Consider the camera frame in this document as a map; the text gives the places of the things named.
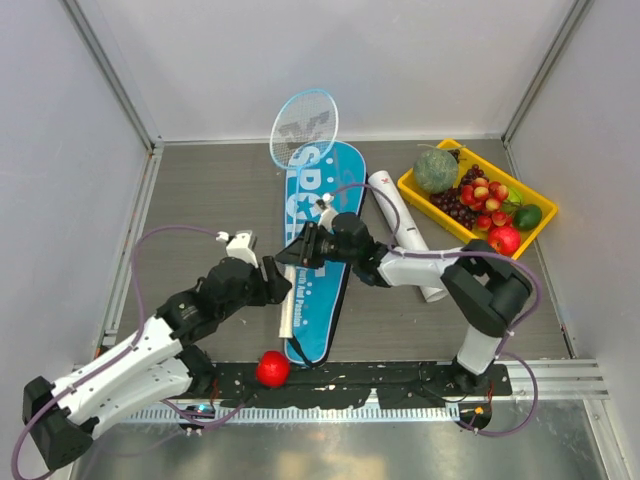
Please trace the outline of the blue badminton racket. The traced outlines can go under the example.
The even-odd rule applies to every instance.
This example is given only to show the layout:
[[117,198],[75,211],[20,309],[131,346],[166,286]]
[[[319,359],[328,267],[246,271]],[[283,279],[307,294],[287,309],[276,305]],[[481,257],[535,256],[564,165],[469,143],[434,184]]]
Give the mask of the blue badminton racket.
[[284,239],[290,244],[297,236],[300,176],[324,158],[333,147],[339,126],[333,97],[319,88],[291,97],[277,114],[270,135],[269,152],[274,164],[284,171],[287,182],[295,182],[294,193],[285,198]]

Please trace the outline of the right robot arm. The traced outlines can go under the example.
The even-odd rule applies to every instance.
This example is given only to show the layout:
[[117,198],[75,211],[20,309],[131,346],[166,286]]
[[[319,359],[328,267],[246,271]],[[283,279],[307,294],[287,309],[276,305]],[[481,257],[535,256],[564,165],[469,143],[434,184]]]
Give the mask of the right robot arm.
[[489,385],[487,370],[512,327],[528,315],[525,304],[539,288],[530,271],[483,240],[451,250],[406,250],[376,241],[352,213],[337,215],[329,227],[307,222],[275,259],[307,269],[343,263],[369,286],[446,290],[468,322],[452,370],[454,386],[465,394]]

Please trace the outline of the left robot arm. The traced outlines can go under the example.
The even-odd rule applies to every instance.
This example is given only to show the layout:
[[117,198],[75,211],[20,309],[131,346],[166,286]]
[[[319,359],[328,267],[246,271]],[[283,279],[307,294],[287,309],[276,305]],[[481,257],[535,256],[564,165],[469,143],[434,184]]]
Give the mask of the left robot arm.
[[293,283],[293,268],[279,270],[270,256],[258,266],[226,257],[91,363],[53,382],[31,380],[22,417],[46,467],[73,463],[113,424],[149,404],[212,393],[216,370],[197,342],[246,306],[280,304]]

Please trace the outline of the white shuttlecock tube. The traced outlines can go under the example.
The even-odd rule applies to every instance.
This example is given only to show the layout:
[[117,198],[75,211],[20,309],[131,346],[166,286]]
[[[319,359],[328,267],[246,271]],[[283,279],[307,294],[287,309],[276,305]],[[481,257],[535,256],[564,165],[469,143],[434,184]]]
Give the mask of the white shuttlecock tube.
[[[368,184],[373,189],[374,198],[392,231],[393,240],[395,245],[399,246],[400,252],[428,252],[429,248],[391,175],[386,170],[379,170],[369,176]],[[386,283],[390,286],[417,286],[427,303],[439,301],[448,295],[442,282],[434,277],[434,272],[438,272],[438,269],[433,269],[433,264],[428,267],[428,280],[434,280],[434,283],[425,284],[418,279],[416,269],[411,269],[409,274],[406,274],[405,268],[398,269],[401,259],[402,256],[389,252],[381,260],[381,275]]]

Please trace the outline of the blue racket bag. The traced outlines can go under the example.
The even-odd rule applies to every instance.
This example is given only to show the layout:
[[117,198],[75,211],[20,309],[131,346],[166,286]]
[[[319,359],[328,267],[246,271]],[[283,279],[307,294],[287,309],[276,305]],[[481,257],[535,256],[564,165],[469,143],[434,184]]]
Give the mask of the blue racket bag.
[[[331,206],[339,213],[360,214],[366,196],[362,186],[367,179],[364,157],[352,145],[336,142],[327,156],[302,171],[302,179],[289,171],[285,180],[284,239],[290,242],[307,221],[319,222],[315,202],[337,192]],[[296,270],[293,294],[293,335],[295,348],[285,342],[285,355],[301,365],[320,364],[329,354],[337,327],[350,267],[327,261],[320,269]]]

